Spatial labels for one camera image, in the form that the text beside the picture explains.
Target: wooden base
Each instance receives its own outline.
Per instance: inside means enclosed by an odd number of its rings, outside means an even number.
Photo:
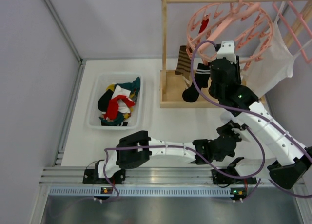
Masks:
[[[163,89],[163,77],[165,77],[166,90]],[[174,70],[160,71],[160,108],[218,108],[217,106],[206,101],[201,95],[194,103],[188,103],[183,100],[182,93],[185,90],[185,83],[181,75],[175,75]],[[208,93],[208,88],[201,91],[214,102],[217,99],[212,98]]]

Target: cable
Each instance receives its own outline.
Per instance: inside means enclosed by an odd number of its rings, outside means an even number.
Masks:
[[[211,164],[206,158],[204,158],[200,153],[198,153],[196,150],[190,148],[190,147],[185,147],[186,150],[189,150],[195,154],[197,154],[205,163],[207,163],[208,165],[210,165],[214,170],[216,170],[217,172],[219,172],[220,174],[223,174],[224,176],[227,176],[227,177],[230,177],[230,178],[233,178],[233,179],[246,179],[246,178],[250,178],[250,177],[253,177],[254,175],[260,173],[260,171],[263,169],[264,167],[264,163],[265,163],[265,153],[264,153],[264,149],[260,143],[260,141],[256,138],[256,136],[247,128],[248,132],[251,134],[251,136],[256,140],[256,142],[258,143],[260,149],[261,149],[261,152],[262,152],[262,164],[261,164],[261,167],[253,174],[251,175],[248,175],[248,176],[234,176],[234,175],[230,175],[230,174],[227,174],[227,173],[224,173],[223,171],[219,170],[217,167],[215,167],[213,164]],[[112,197],[112,198],[108,198],[106,201],[112,201],[112,200],[115,200],[119,197],[119,191],[118,189],[115,187],[115,185],[109,180],[109,178],[107,177],[106,175],[106,165],[107,165],[107,162],[109,160],[109,154],[108,154],[108,151],[124,151],[124,150],[135,150],[135,149],[145,149],[145,148],[165,148],[166,146],[165,145],[155,145],[155,146],[133,146],[133,147],[110,147],[110,148],[106,148],[104,149],[104,152],[106,154],[106,162],[104,164],[104,167],[103,167],[103,174],[104,174],[104,177],[105,179],[107,180],[107,182],[109,183],[109,185],[113,188],[113,190],[116,191],[117,195],[115,197]],[[177,146],[177,145],[168,145],[168,147],[170,148],[181,148],[181,149],[184,149],[183,146]]]
[[[310,161],[310,163],[312,164],[312,157],[307,153],[306,150],[304,150],[290,135],[288,135],[287,132],[285,132],[284,130],[282,130],[277,124],[275,124],[274,122],[271,122],[268,118],[258,114],[258,113],[255,113],[255,112],[252,112],[252,111],[249,111],[249,110],[245,110],[245,109],[240,109],[240,108],[234,108],[234,107],[229,107],[229,106],[226,106],[226,105],[222,105],[222,104],[219,104],[219,103],[216,103],[214,101],[212,101],[211,99],[209,99],[198,87],[197,83],[196,83],[196,80],[195,80],[195,76],[194,76],[194,59],[195,59],[195,55],[199,49],[199,47],[201,45],[203,45],[204,43],[211,43],[212,45],[215,46],[215,43],[210,41],[210,40],[205,40],[205,41],[202,41],[200,42],[195,50],[193,51],[193,54],[192,54],[192,58],[191,58],[191,76],[192,76],[192,80],[193,80],[193,83],[194,83],[194,86],[195,86],[195,89],[197,90],[197,92],[206,100],[208,101],[209,103],[217,106],[217,107],[220,107],[220,108],[224,108],[224,109],[227,109],[227,110],[231,110],[231,111],[238,111],[238,112],[243,112],[243,113],[249,113],[249,114],[252,114],[254,116],[257,116],[263,120],[265,120],[266,122],[269,122],[269,124],[271,124],[276,130],[278,130],[282,135],[285,135],[285,137],[294,145],[296,146],[307,158],[308,160]],[[307,196],[301,196],[301,195],[295,195],[293,193],[290,193],[290,192],[287,192],[287,194],[291,194],[295,197],[299,197],[299,198],[312,198],[312,194],[310,195],[307,195]]]
[[[247,191],[248,189],[247,179],[244,179],[244,188],[245,188],[245,191]]]
[[[207,163],[208,165],[210,165],[212,168],[214,168],[217,172],[227,176],[227,177],[232,177],[232,178],[237,178],[237,179],[244,179],[244,178],[249,178],[249,177],[252,177],[254,176],[254,174],[257,174],[259,173],[262,168],[263,168],[263,164],[265,162],[265,154],[264,154],[264,149],[261,145],[261,143],[258,141],[258,139],[255,137],[255,135],[249,130],[249,133],[251,134],[252,137],[254,137],[254,139],[257,141],[257,143],[259,144],[259,147],[261,149],[261,152],[262,152],[262,155],[263,155],[263,162],[261,164],[261,167],[253,174],[249,175],[249,176],[243,176],[243,177],[239,177],[239,176],[233,176],[233,175],[229,175],[229,174],[226,174],[224,173],[223,171],[219,170],[217,167],[215,167],[213,164],[211,164],[206,158],[204,158],[201,154],[199,154],[196,150],[190,148],[190,147],[185,147],[186,150],[189,150],[189,151],[192,151],[193,153],[197,154],[205,163]],[[104,167],[103,167],[103,174],[104,174],[104,177],[106,179],[106,181],[108,182],[108,184],[112,187],[113,190],[116,191],[117,195],[115,197],[109,197],[108,199],[106,200],[102,200],[102,203],[106,203],[106,202],[111,202],[111,201],[114,201],[116,199],[119,198],[119,191],[118,189],[116,188],[115,186],[115,183],[112,183],[110,181],[110,179],[107,177],[106,175],[106,165],[107,165],[107,162],[109,160],[109,154],[108,154],[108,151],[123,151],[123,150],[133,150],[133,149],[145,149],[145,148],[165,148],[166,146],[165,145],[151,145],[151,146],[133,146],[133,147],[112,147],[112,148],[106,148],[104,149],[104,152],[106,154],[106,162],[104,164]],[[171,148],[181,148],[181,149],[184,149],[183,146],[177,146],[177,145],[168,145],[168,147],[171,147]],[[256,189],[257,187],[259,186],[260,184],[260,181],[261,179],[259,179],[257,185],[254,187],[254,189],[251,191],[250,194],[247,195],[247,197],[244,199],[246,200]],[[77,201],[75,201],[74,203],[70,204],[69,206],[67,206],[62,212],[60,212],[59,214],[57,215],[53,215],[52,212],[51,212],[51,206],[49,204],[49,215],[52,217],[52,218],[57,218],[59,217],[60,215],[62,215],[64,212],[66,212],[69,208],[71,208],[73,205],[81,202],[81,201],[84,201],[84,200],[89,200],[89,199],[94,199],[93,197],[84,197],[84,198],[81,198]]]
[[[98,161],[94,161],[94,162],[91,162],[90,164],[88,164],[87,167],[86,167],[86,169],[87,169],[90,165],[92,165],[93,163],[96,163],[96,162],[98,162]]]
[[[230,183],[227,184],[227,185],[225,185],[225,186],[220,186],[220,185],[217,184],[217,186],[220,187],[220,188],[227,188],[227,187],[230,186],[230,185],[231,185]]]

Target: red cloth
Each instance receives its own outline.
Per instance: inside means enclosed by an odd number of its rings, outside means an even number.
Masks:
[[[203,32],[204,29],[206,29],[206,27],[207,27],[207,25],[208,25],[208,22],[209,22],[209,18],[207,18],[206,20],[203,20],[203,21],[201,22],[201,26],[200,26],[200,29],[199,29],[199,34],[200,34],[201,32]]]
[[[107,111],[104,114],[104,118],[109,118],[111,120],[114,120],[117,117],[118,109],[119,109],[119,104],[117,101],[119,100],[122,100],[129,108],[135,105],[135,103],[132,100],[130,100],[128,97],[123,96],[123,95],[118,95],[109,101]]]

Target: black sock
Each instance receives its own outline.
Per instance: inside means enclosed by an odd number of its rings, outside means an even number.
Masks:
[[[111,89],[108,89],[104,93],[104,95],[102,95],[102,97],[98,100],[97,108],[99,109],[99,111],[102,111],[102,112],[107,111],[109,101],[111,100],[113,93],[114,92]]]
[[[122,122],[121,124],[116,125],[116,126],[127,126],[127,125],[128,125],[128,122]],[[113,126],[113,125],[108,125],[101,121],[101,126]]]
[[[195,74],[195,81],[200,89],[208,87],[209,77],[210,77],[209,65],[198,64],[197,71]],[[192,83],[190,88],[183,91],[182,97],[186,102],[189,103],[197,101],[199,93],[197,92],[194,83]]]

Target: wooden clothes rack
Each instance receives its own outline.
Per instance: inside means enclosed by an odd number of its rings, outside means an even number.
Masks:
[[[301,11],[303,19],[308,22],[312,18],[312,9],[310,5],[312,0],[243,0],[243,2],[277,2],[277,1],[308,1],[306,6]],[[161,0],[162,10],[162,70],[160,72],[160,107],[161,108],[211,108],[215,107],[205,101],[201,96],[194,103],[185,102],[182,99],[184,90],[183,80],[174,74],[174,70],[166,69],[167,59],[167,4],[169,3],[234,3],[238,0]],[[298,35],[303,26],[301,21],[297,19],[291,26],[292,30]],[[293,43],[293,37],[288,33],[284,37],[284,42],[287,47]],[[210,96],[208,89],[202,90],[207,96]]]

